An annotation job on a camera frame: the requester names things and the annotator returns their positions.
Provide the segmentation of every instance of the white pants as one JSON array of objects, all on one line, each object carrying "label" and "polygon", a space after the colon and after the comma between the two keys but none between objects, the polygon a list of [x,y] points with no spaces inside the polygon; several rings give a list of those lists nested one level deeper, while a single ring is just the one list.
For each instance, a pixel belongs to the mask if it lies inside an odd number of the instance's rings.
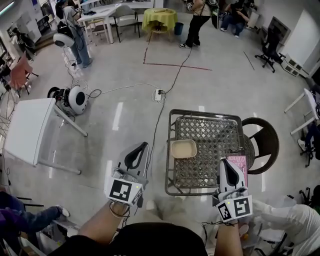
[{"label": "white pants", "polygon": [[156,208],[144,210],[128,219],[128,224],[133,223],[171,223],[185,227],[204,240],[202,225],[187,216],[180,197],[162,197],[154,200]]},{"label": "white pants", "polygon": [[252,200],[253,213],[269,222],[270,228],[284,230],[294,243],[293,256],[307,256],[320,248],[320,215],[304,204],[273,208]]}]

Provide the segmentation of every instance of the floor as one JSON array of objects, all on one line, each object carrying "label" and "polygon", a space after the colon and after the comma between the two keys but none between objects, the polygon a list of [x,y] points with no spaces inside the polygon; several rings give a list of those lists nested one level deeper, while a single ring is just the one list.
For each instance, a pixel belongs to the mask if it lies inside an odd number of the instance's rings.
[{"label": "floor", "polygon": [[[187,37],[190,20],[188,14],[179,16],[179,21],[184,23],[183,34],[173,42],[161,35],[149,44],[146,33],[139,38],[133,28],[127,28],[122,32],[122,42],[119,43],[114,31],[114,44],[108,45],[104,39],[97,47],[89,44],[93,63],[86,69],[71,68],[71,73],[76,76],[74,80],[86,80],[87,92],[94,89],[106,92],[141,83],[167,91],[175,80],[178,66],[190,53],[190,50],[178,47],[178,43]],[[261,53],[261,45],[252,31],[244,30],[236,39],[230,29],[221,32],[208,21],[200,31],[200,41],[201,46],[192,49],[184,64],[189,67],[181,69],[172,91],[167,95],[155,136],[152,171],[148,174],[150,183],[144,193],[144,205],[154,195],[166,196],[166,140],[172,109],[231,114],[242,120],[259,117],[270,122],[279,138],[279,155],[267,172],[249,175],[249,191],[254,198],[291,194],[299,199],[300,189],[313,189],[319,183],[319,163],[314,160],[309,168],[305,168],[306,159],[300,156],[297,145],[299,136],[290,135],[290,131],[304,121],[303,113],[308,111],[306,102],[302,100],[287,114],[284,114],[284,109],[302,93],[307,83],[302,77],[285,72],[278,64],[275,65],[275,73],[269,67],[262,68],[262,62],[254,58]],[[66,51],[73,60],[69,50]],[[39,52],[32,66],[40,76],[33,78],[30,95],[24,92],[21,100],[46,98],[50,88],[70,86],[72,77],[67,72],[66,63],[70,66],[63,50],[55,45]],[[83,81],[78,83],[85,88]],[[32,198],[35,203],[46,207],[65,206],[71,213],[71,221],[79,225],[86,222],[107,202],[104,194],[106,180],[111,168],[117,165],[120,152],[137,143],[152,145],[162,108],[151,99],[154,89],[144,84],[90,99],[85,112],[75,120],[88,132],[87,138],[61,120],[52,121],[52,136],[46,142],[49,150],[43,149],[42,154],[49,153],[51,160],[77,167],[82,174],[41,165],[32,167],[6,155],[5,167],[10,168],[11,193]],[[244,129],[247,135],[256,131],[256,127]],[[261,159],[255,165],[265,161]],[[4,175],[2,182],[5,184],[6,179]],[[213,208],[209,196],[188,198],[186,202],[188,212],[198,221],[210,219]]]}]

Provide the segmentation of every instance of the power strip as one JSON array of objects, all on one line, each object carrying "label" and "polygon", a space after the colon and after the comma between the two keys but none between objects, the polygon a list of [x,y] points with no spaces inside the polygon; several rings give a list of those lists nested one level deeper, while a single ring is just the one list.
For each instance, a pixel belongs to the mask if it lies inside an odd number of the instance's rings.
[{"label": "power strip", "polygon": [[160,91],[159,89],[155,90],[154,100],[156,102],[160,102],[161,101],[161,93],[159,93],[159,91]]}]

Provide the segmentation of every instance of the beige bowl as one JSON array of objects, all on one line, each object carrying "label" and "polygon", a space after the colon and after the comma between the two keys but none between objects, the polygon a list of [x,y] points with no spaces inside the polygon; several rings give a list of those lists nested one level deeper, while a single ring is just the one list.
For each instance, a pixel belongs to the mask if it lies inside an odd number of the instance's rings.
[{"label": "beige bowl", "polygon": [[174,158],[193,158],[197,154],[197,145],[192,139],[175,140],[170,144],[170,151]]}]

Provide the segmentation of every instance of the light fixture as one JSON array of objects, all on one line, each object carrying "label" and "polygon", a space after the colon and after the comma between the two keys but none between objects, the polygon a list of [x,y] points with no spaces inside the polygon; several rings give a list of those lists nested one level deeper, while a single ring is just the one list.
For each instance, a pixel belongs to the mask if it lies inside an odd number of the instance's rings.
[{"label": "light fixture", "polygon": [[6,7],[4,7],[4,8],[0,11],[0,16],[1,16],[6,10],[8,10],[14,3],[15,3],[15,1],[12,1],[12,2],[9,3]]}]

